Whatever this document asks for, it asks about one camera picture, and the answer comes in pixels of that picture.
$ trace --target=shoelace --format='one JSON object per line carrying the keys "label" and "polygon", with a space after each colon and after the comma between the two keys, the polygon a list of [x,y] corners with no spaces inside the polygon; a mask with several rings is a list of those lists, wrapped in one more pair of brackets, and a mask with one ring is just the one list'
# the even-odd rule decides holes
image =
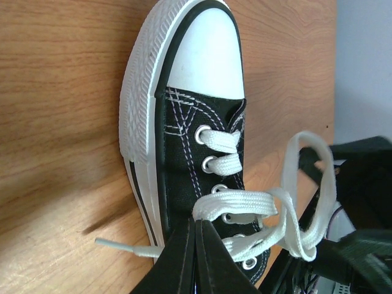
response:
{"label": "shoelace", "polygon": [[[242,170],[237,145],[240,133],[232,134],[217,130],[204,129],[198,134],[198,141],[212,150],[228,153],[222,157],[207,157],[203,170],[221,176],[235,175]],[[320,195],[313,220],[306,231],[301,231],[295,212],[297,173],[300,140],[312,147],[324,162]],[[263,219],[278,213],[274,197],[281,201],[279,223],[274,227],[263,225]],[[336,201],[336,183],[333,157],[323,139],[311,132],[300,132],[290,139],[285,153],[281,174],[281,186],[266,192],[219,189],[215,193],[203,196],[196,201],[193,217],[196,220],[214,221],[222,216],[228,224],[249,224],[257,221],[262,228],[250,236],[237,235],[223,239],[225,247],[235,262],[243,262],[260,255],[271,246],[278,244],[294,257],[313,261],[316,257],[316,245],[322,240],[333,213]],[[127,246],[125,244],[96,239],[99,244],[133,252],[142,257],[158,258],[163,247]]]}

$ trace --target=white rubber sole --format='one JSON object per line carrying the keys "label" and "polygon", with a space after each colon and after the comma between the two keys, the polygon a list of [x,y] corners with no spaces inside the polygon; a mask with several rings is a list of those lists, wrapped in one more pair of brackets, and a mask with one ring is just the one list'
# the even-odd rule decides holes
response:
{"label": "white rubber sole", "polygon": [[[174,33],[187,13],[203,1],[160,0],[141,27],[122,82],[120,151],[152,245],[164,246],[156,176],[154,93]],[[130,161],[134,163],[137,183]]]}

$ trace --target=metal eyelet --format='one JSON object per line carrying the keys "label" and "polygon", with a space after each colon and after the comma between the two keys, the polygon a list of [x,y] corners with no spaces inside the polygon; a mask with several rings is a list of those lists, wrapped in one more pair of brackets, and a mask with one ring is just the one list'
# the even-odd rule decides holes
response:
{"label": "metal eyelet", "polygon": [[232,219],[232,217],[229,215],[229,213],[223,213],[222,214],[222,221],[225,224],[232,224],[231,219]]}
{"label": "metal eyelet", "polygon": [[205,173],[213,173],[209,168],[208,168],[208,162],[210,162],[211,160],[217,159],[216,156],[208,156],[206,158],[204,158],[203,163],[202,163],[202,170]]}
{"label": "metal eyelet", "polygon": [[210,126],[207,126],[206,124],[202,124],[201,126],[199,126],[195,132],[195,140],[196,143],[198,143],[199,145],[204,145],[204,142],[201,141],[200,139],[200,134],[204,131],[204,130],[211,130]]}
{"label": "metal eyelet", "polygon": [[257,264],[257,259],[255,257],[252,257],[248,260],[243,261],[243,269],[249,271],[252,268],[254,268],[256,264]]}
{"label": "metal eyelet", "polygon": [[211,189],[211,194],[216,193],[216,192],[219,192],[220,190],[224,190],[224,189],[227,189],[227,186],[226,186],[226,185],[223,185],[223,184],[215,185],[215,186]]}

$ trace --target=sneaker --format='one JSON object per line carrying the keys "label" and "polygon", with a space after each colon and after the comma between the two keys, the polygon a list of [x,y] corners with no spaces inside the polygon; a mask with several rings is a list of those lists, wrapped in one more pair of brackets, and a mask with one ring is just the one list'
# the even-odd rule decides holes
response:
{"label": "sneaker", "polygon": [[[296,135],[282,187],[245,191],[245,108],[241,44],[228,6],[220,0],[159,1],[130,55],[119,109],[120,150],[152,246],[99,242],[158,257],[193,213],[213,222],[252,283],[263,274],[273,244],[314,259],[336,199],[329,148],[312,133]],[[300,231],[295,215],[300,138],[326,162],[321,208],[308,232]],[[274,197],[282,202],[280,221],[264,227],[263,218],[277,214]]]}
{"label": "sneaker", "polygon": [[[244,97],[241,44],[228,6],[159,1],[131,52],[119,108],[120,150],[151,245],[163,247],[199,198],[244,189]],[[223,139],[235,140],[235,148],[211,149],[204,130],[227,133]],[[222,156],[226,163],[215,161]],[[226,168],[231,162],[238,166]],[[222,239],[260,230],[256,222],[232,224],[229,215],[213,224]],[[269,256],[238,265],[256,282]]]}

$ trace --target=wood grain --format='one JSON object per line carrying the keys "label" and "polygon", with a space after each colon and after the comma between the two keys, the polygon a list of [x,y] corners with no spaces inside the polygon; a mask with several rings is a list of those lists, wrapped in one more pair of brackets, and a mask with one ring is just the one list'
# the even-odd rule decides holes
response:
{"label": "wood grain", "polygon": [[[148,244],[119,154],[118,104],[155,2],[1,1],[0,293],[128,293],[150,269],[93,241]],[[336,3],[227,2],[249,99],[246,186],[263,190],[279,184],[293,134],[332,141]],[[314,187],[299,183],[301,214]]]}

